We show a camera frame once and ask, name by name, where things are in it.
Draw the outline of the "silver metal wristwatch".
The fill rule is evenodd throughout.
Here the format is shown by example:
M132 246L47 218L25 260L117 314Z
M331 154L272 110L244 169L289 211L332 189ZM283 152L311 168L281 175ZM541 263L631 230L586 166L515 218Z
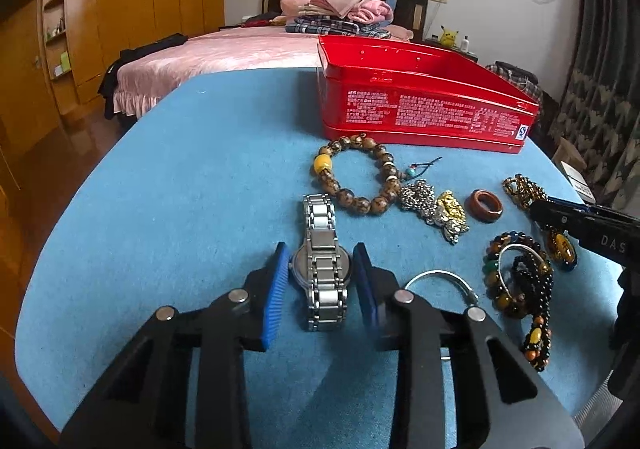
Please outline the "silver metal wristwatch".
M306 195L303 243L290 261L290 272L307 299L307 329L341 328L347 313L352 263L338 242L334 205L327 194Z

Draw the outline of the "white bottle on nightstand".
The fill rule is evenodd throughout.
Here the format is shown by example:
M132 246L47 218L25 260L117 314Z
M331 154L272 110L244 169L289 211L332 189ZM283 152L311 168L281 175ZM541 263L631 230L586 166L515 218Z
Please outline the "white bottle on nightstand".
M470 51L470 41L469 38L467 36L465 36L460 44L460 50L462 51L462 53L469 53Z

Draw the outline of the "pile of folded clothes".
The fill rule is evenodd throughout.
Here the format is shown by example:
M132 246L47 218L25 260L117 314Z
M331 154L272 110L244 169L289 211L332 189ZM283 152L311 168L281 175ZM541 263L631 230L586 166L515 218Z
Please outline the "pile of folded clothes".
M280 0L288 33L390 39L394 9L386 0Z

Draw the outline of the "patterned dark curtain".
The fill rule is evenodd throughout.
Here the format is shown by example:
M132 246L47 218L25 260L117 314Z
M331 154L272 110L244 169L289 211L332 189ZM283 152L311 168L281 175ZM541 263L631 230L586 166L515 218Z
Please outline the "patterned dark curtain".
M639 4L580 0L573 68L549 135L586 162L598 203L626 211L639 195Z

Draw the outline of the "blue table cloth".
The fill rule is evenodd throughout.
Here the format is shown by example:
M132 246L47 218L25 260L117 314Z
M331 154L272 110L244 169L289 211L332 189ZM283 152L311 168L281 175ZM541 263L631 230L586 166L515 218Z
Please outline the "blue table cloth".
M207 306L264 266L278 242L302 243L302 199L320 146L314 70L246 70L190 79L134 124L78 189L53 228L30 279L16 330L18 373L62 429L115 355L162 305ZM374 265L401 283L448 269L520 343L528 321L506 320L486 299L482 258L505 231L536 227L506 197L522 173L548 195L578 201L527 139L519 154L389 146L396 165L442 158L425 175L464 202L496 194L495 224L469 218L450 245L439 229L397 206L382 216L337 211L345 249L366 243ZM608 336L620 299L620 266L580 249L577 268L556 272L552 350L541 377L575 414L610 372ZM306 331L304 295L285 291L277 339L245 356L254 448L386 448L397 357L377 353L363 328L355 286L344 328Z

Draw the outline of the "wooden wardrobe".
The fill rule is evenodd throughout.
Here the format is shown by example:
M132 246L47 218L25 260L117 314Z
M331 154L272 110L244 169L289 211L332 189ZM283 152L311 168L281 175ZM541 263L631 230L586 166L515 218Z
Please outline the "wooden wardrobe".
M121 50L224 23L224 0L23 0L1 24L1 147L32 149L98 102Z

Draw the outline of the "plaid cloth on chair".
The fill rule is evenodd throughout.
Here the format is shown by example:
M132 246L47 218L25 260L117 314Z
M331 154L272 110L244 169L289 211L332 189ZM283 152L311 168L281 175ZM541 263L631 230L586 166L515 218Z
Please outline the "plaid cloth on chair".
M497 76L501 76L512 85L518 87L520 91L532 98L538 105L540 105L542 99L544 99L544 91L539 86L537 76L532 72L508 64L504 61L496 61L493 64L486 66L486 69L497 74Z

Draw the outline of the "dark bedside table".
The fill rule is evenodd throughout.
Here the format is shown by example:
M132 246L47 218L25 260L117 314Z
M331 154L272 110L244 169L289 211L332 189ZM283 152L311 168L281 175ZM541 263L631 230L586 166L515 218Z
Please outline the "dark bedside table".
M464 52L463 50L460 50L460 48L457 47L457 46L442 45L442 43L439 42L439 40L424 39L422 41L422 44L426 45L426 46L432 46L432 47L440 48L441 50L449 50L450 52L454 52L456 54L459 54L459 55L465 57L466 59L474 61L476 64L478 62L478 57L475 54L473 54L471 52Z

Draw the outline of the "yellow pikachu toy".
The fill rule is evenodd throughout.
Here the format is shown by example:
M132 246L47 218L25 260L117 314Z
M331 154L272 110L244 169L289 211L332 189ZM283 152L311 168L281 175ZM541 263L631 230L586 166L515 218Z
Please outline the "yellow pikachu toy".
M456 48L459 31L442 27L442 33L439 35L438 42L445 48Z

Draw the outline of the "red metal tin box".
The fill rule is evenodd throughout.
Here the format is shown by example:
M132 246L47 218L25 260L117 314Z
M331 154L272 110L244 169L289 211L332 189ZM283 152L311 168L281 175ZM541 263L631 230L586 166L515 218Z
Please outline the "red metal tin box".
M318 92L324 135L383 144L516 154L538 104L452 50L395 40L322 35Z

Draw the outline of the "bed with pink cover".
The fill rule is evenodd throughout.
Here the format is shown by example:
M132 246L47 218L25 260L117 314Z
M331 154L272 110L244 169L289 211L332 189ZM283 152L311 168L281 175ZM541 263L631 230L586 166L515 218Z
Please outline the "bed with pink cover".
M394 9L387 27L395 41L422 36L429 0L386 0ZM313 34L288 33L280 0L264 0L262 14L241 27L196 38L175 33L122 50L106 70L99 93L107 119L140 119L194 76L250 69L311 68L320 64Z

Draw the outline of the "white box on stool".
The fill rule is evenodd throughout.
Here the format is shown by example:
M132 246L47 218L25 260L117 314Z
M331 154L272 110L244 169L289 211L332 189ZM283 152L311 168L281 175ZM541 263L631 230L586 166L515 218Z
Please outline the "white box on stool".
M594 198L593 192L587 185L585 178L582 177L572 165L562 161L561 169L564 172L566 178L578 193L579 197L582 198L582 201L588 204L596 204L597 200Z

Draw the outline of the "small wooden stool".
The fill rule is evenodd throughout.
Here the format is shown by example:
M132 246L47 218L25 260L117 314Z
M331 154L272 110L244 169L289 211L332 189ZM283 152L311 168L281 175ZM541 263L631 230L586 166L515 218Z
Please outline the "small wooden stool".
M575 171L584 174L587 163L578 149L564 137L556 141L556 149L551 158L552 163L564 174Z

